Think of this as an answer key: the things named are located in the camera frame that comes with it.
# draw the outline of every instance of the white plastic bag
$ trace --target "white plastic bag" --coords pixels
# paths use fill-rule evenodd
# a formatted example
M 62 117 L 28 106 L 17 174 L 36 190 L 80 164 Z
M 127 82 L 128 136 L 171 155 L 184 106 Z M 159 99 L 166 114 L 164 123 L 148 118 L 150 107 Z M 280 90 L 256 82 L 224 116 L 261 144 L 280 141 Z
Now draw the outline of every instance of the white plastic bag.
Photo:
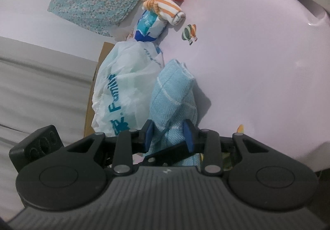
M 96 77 L 92 98 L 95 132 L 115 136 L 123 130 L 140 129 L 148 119 L 151 94 L 163 67 L 162 53 L 153 43 L 118 42 Z

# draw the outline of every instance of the knotted striped cloth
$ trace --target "knotted striped cloth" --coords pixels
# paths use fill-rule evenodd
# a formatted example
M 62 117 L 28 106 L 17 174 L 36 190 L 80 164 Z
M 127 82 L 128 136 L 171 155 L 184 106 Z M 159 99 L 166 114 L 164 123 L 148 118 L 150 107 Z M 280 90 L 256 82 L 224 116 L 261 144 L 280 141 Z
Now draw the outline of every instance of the knotted striped cloth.
M 185 17 L 181 8 L 173 0 L 141 0 L 143 8 L 155 12 L 160 18 L 167 20 L 171 25 L 179 24 Z

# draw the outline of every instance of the cardboard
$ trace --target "cardboard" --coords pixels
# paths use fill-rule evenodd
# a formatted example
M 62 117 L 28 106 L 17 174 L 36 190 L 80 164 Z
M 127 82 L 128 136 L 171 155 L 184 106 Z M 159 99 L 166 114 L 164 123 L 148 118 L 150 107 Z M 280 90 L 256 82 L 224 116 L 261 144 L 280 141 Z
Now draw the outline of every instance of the cardboard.
M 84 137 L 95 133 L 95 131 L 93 130 L 93 128 L 91 126 L 94 115 L 95 115 L 94 110 L 92 109 L 92 97 L 93 97 L 93 92 L 94 92 L 95 80 L 96 80 L 96 76 L 99 71 L 100 65 L 102 64 L 104 59 L 107 57 L 107 55 L 110 53 L 110 51 L 112 50 L 113 47 L 114 47 L 114 44 L 104 42 L 102 50 L 101 50 L 101 54 L 99 56 L 99 61 L 97 63 L 97 66 L 96 66 L 96 69 L 94 72 L 94 76 L 93 76 L 92 85 L 90 87 L 90 96 L 88 97 L 88 104 L 87 104 L 87 111 L 86 111 L 86 118 L 85 118 Z

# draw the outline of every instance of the folded towel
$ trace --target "folded towel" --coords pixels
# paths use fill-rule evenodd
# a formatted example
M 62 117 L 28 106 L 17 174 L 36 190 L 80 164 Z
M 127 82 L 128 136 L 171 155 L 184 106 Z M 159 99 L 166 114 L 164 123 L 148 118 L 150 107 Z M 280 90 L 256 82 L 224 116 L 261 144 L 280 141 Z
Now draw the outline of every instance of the folded towel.
M 183 121 L 197 122 L 197 109 L 192 87 L 194 76 L 183 63 L 168 62 L 159 73 L 150 103 L 149 119 L 155 122 L 154 137 L 147 155 L 184 141 Z M 199 154 L 195 154 L 177 166 L 199 166 Z
M 154 11 L 160 18 L 167 20 L 171 25 L 179 24 L 185 17 L 182 9 L 173 0 L 141 0 L 145 10 Z

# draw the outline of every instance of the rolled blue cloth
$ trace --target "rolled blue cloth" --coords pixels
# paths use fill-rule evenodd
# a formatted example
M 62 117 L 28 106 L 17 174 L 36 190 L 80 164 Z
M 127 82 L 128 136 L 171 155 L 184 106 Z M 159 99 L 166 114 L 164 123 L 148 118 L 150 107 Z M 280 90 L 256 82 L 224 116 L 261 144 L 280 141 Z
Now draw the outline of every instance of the rolled blue cloth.
M 159 73 L 152 92 L 149 119 L 155 123 L 154 136 L 147 155 L 184 141 L 183 121 L 197 122 L 197 108 L 192 88 L 195 78 L 183 63 L 168 62 Z M 199 166 L 195 154 L 176 166 Z

